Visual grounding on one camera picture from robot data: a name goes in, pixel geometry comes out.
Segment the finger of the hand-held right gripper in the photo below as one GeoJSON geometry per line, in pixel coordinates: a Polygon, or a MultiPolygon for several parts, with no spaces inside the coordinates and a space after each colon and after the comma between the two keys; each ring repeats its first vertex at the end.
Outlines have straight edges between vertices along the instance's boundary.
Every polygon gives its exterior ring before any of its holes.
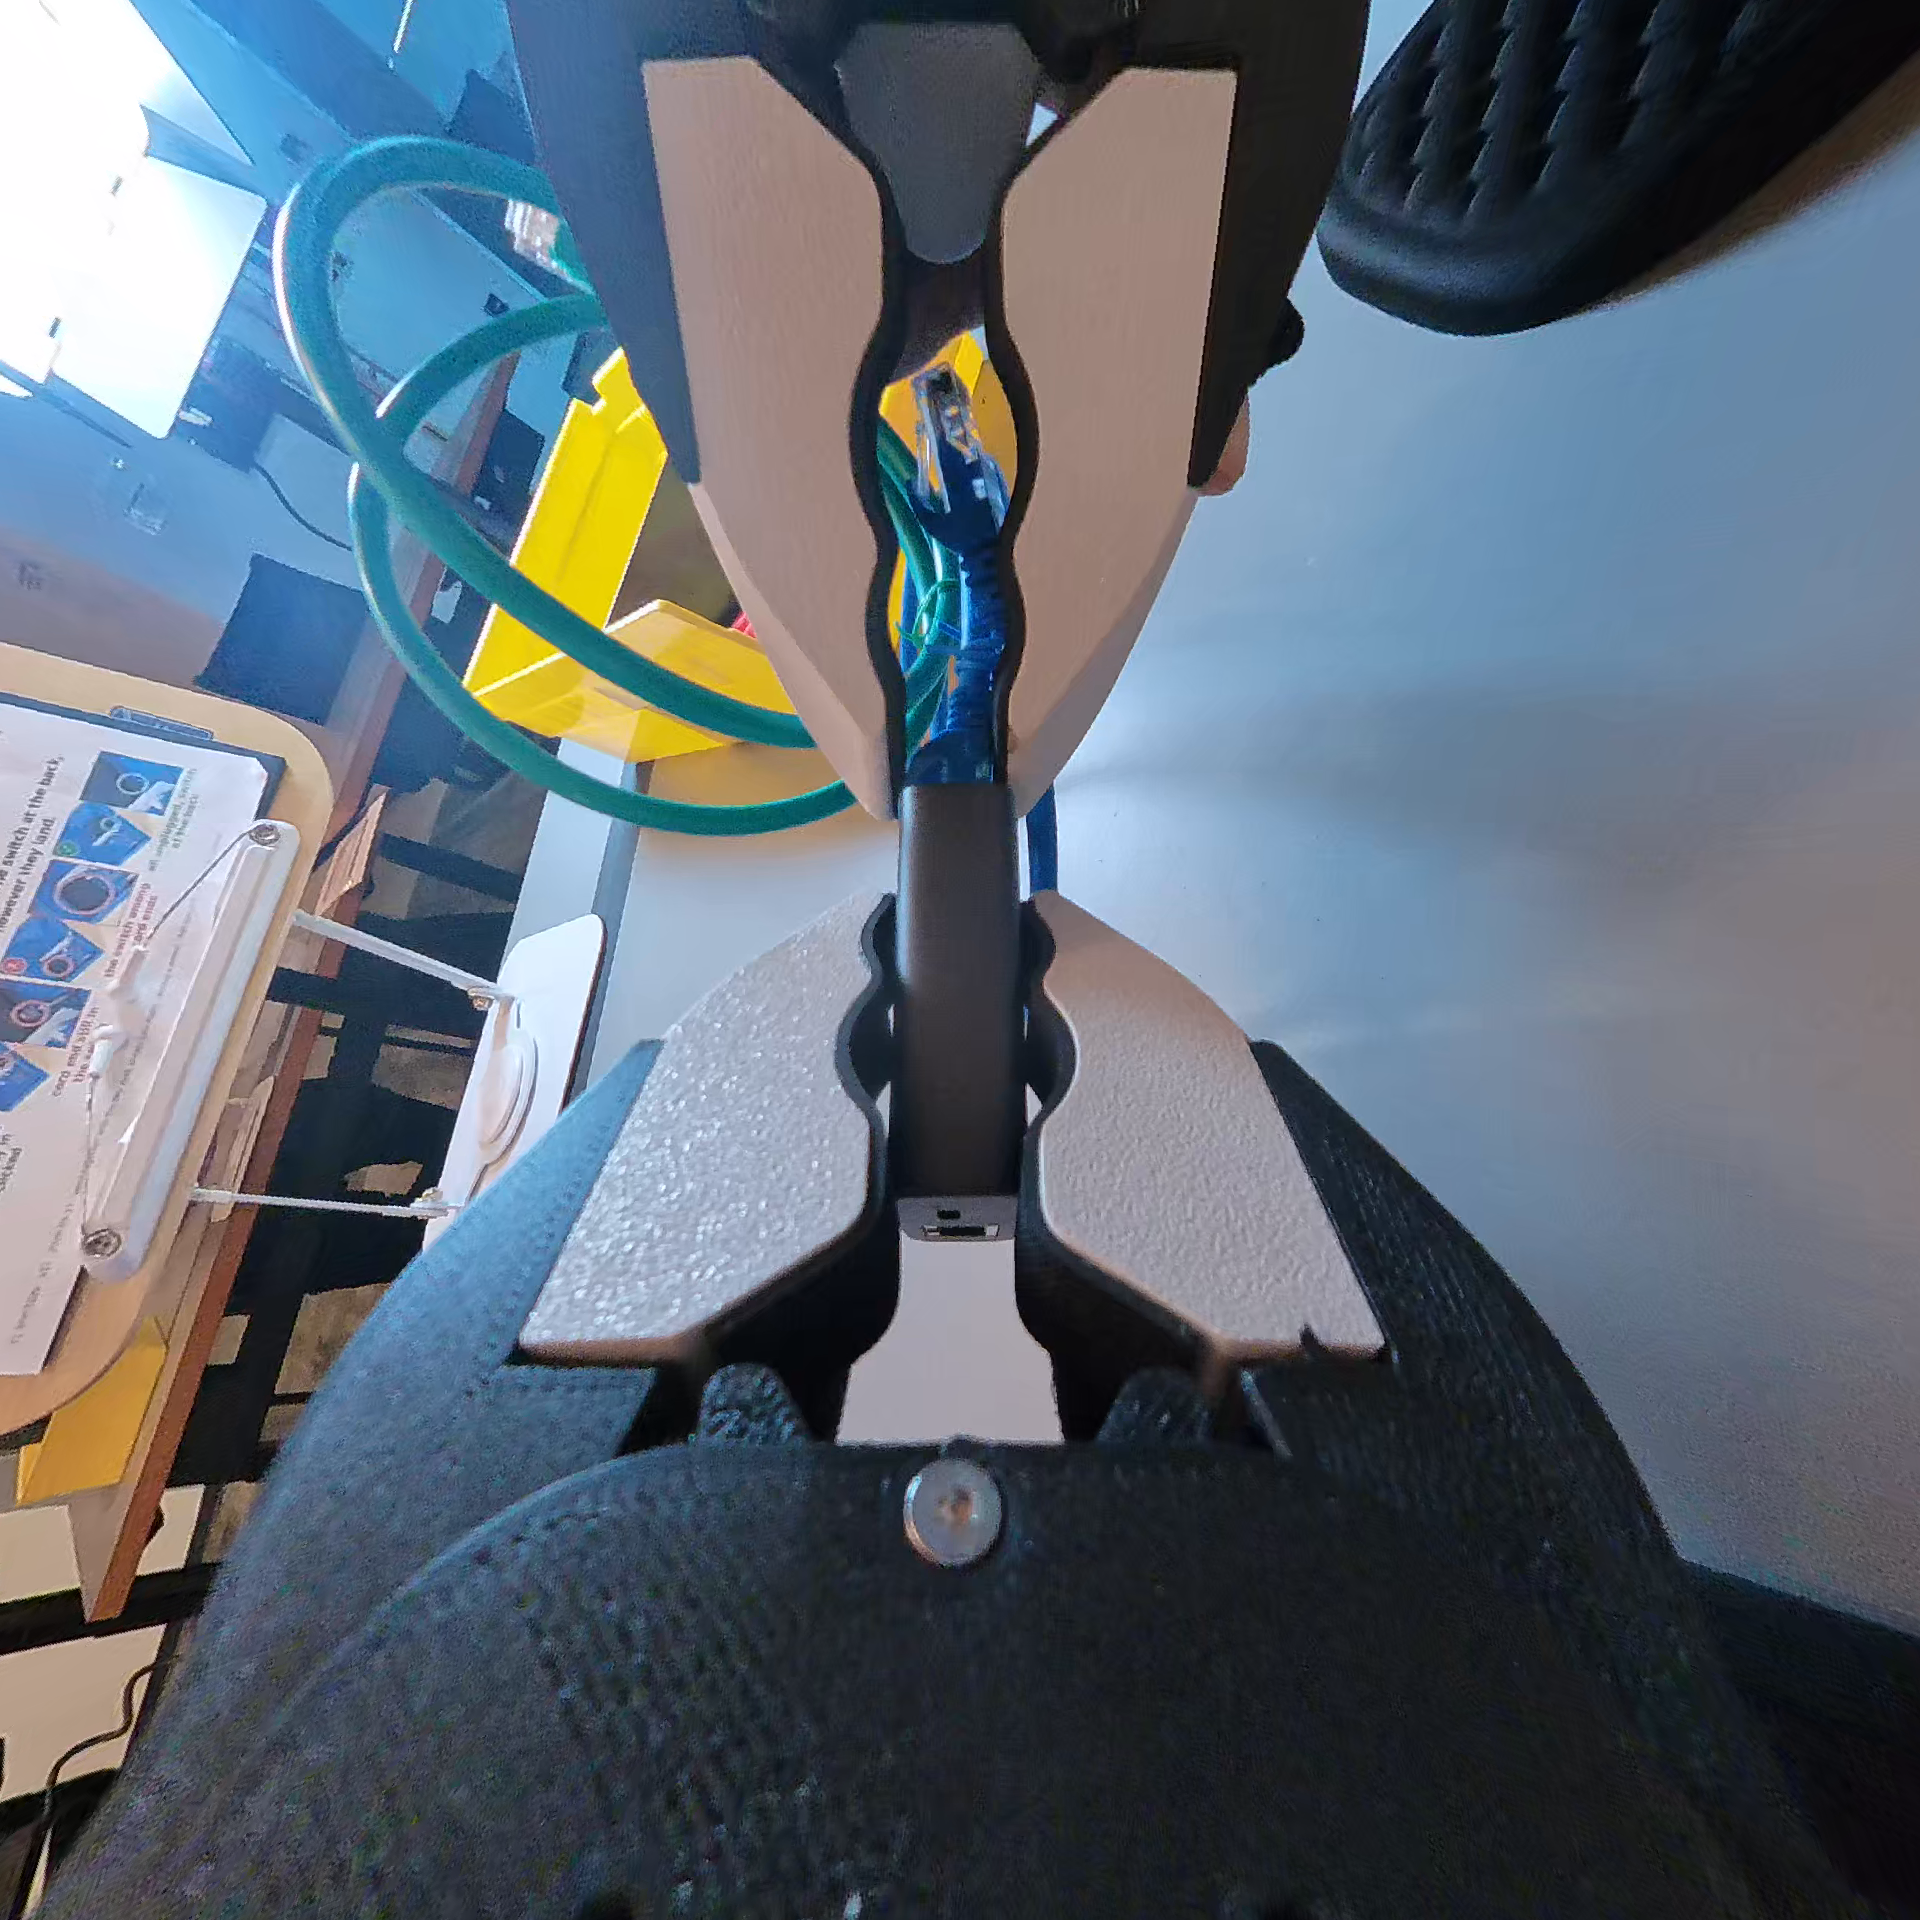
{"type": "Polygon", "coordinates": [[[1111,697],[1198,501],[1234,101],[1229,69],[1127,69],[1021,155],[999,205],[999,305],[1037,418],[1018,452],[1019,809],[1111,697]]]}
{"type": "Polygon", "coordinates": [[[882,315],[872,170],[750,58],[650,61],[642,90],[693,502],[815,750],[888,820],[898,680],[872,659],[880,540],[853,452],[882,315]]]}

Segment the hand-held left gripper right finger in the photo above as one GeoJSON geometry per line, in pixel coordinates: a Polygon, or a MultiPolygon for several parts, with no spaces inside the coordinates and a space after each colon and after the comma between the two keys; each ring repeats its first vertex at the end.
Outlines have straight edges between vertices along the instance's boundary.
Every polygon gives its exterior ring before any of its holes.
{"type": "Polygon", "coordinates": [[[1173,964],[1066,896],[1037,896],[1040,1011],[1068,1043],[1035,1136],[1052,1246],[1204,1364],[1386,1336],[1252,1043],[1173,964]]]}

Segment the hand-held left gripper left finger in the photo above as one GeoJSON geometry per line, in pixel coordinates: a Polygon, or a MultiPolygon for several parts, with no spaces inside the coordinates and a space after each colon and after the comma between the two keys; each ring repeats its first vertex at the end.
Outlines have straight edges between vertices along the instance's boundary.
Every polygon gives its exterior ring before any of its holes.
{"type": "Polygon", "coordinates": [[[850,896],[675,1022],[519,1331],[531,1360],[714,1360],[875,1217],[880,1118],[853,1067],[888,896],[850,896]]]}

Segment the black ethernet port coupler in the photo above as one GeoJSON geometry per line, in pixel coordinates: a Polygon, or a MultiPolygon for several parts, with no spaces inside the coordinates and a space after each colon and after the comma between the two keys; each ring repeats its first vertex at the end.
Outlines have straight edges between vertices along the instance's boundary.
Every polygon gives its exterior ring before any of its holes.
{"type": "Polygon", "coordinates": [[[1023,1138],[1018,817],[999,781],[901,798],[888,1179],[918,1246],[1012,1243],[1023,1138]]]}

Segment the black mesh cushion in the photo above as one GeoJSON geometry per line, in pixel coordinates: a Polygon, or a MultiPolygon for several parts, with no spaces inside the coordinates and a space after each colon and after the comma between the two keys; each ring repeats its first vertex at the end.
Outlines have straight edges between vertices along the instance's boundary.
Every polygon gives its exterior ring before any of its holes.
{"type": "Polygon", "coordinates": [[[1915,60],[1915,3],[1442,3],[1355,102],[1316,248],[1498,337],[1661,269],[1915,60]]]}

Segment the light wooden rounded table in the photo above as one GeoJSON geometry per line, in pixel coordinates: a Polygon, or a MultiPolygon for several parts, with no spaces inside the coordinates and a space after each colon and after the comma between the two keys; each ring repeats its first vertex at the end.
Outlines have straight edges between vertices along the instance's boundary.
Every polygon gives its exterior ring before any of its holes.
{"type": "Polygon", "coordinates": [[[290,722],[3,650],[3,1426],[154,1307],[334,804],[290,722]]]}

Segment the white document stand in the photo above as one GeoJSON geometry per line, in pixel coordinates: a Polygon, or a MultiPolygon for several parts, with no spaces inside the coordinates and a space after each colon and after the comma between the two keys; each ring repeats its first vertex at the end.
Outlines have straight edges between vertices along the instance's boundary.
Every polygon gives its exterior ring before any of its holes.
{"type": "Polygon", "coordinates": [[[343,1210],[188,1182],[203,1164],[195,1129],[215,1091],[230,1083],[221,1056],[274,933],[309,930],[467,993],[484,1019],[438,1186],[411,1206],[358,1212],[438,1226],[559,1115],[604,964],[604,921],[587,915],[538,933],[507,949],[501,978],[484,978],[294,908],[302,857],[292,822],[251,822],[135,940],[98,998],[76,1212],[85,1277],[131,1280],[176,1226],[174,1202],[343,1210]]]}

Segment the black square mat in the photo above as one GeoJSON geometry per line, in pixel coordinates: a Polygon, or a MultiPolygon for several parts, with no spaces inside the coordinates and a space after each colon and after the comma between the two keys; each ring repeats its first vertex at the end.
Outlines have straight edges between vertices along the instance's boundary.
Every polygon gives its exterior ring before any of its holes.
{"type": "Polygon", "coordinates": [[[253,555],[195,689],[325,724],[365,624],[357,588],[253,555]]]}

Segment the printed instruction sheet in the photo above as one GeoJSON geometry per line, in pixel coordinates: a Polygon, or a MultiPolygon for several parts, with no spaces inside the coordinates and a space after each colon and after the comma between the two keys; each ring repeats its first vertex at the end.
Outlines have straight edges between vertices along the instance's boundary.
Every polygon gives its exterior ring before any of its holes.
{"type": "Polygon", "coordinates": [[[34,1376],[79,1282],[85,1067],[98,998],[284,764],[212,736],[5,697],[3,1371],[34,1376]]]}

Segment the long brown-edged desk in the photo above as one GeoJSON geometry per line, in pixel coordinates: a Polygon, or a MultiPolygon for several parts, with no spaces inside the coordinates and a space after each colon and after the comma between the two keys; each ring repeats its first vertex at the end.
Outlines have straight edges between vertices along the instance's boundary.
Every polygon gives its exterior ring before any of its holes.
{"type": "MultiPolygon", "coordinates": [[[[242,1022],[224,1045],[211,1104],[189,1140],[202,1168],[229,1171],[226,1189],[264,1189],[316,1045],[325,1038],[326,996],[346,960],[343,944],[298,937],[294,1002],[272,998],[270,990],[292,910],[312,908],[320,898],[309,867],[341,840],[371,841],[371,774],[403,686],[400,660],[382,628],[368,624],[326,722],[310,732],[316,750],[294,754],[284,741],[270,746],[286,756],[279,793],[288,820],[299,826],[307,867],[279,900],[246,981],[242,1022]]],[[[157,1318],[165,1332],[166,1357],[126,1475],[115,1485],[54,1502],[66,1512],[86,1624],[115,1621],[131,1605],[136,1563],[159,1526],[159,1499],[261,1217],[259,1206],[240,1202],[197,1202],[189,1193],[195,1182],[192,1168],[176,1178],[168,1201],[174,1237],[154,1246],[151,1262],[131,1280],[85,1277],[47,1368],[38,1376],[5,1378],[5,1436],[47,1426],[61,1405],[115,1364],[143,1318],[157,1318]]]]}

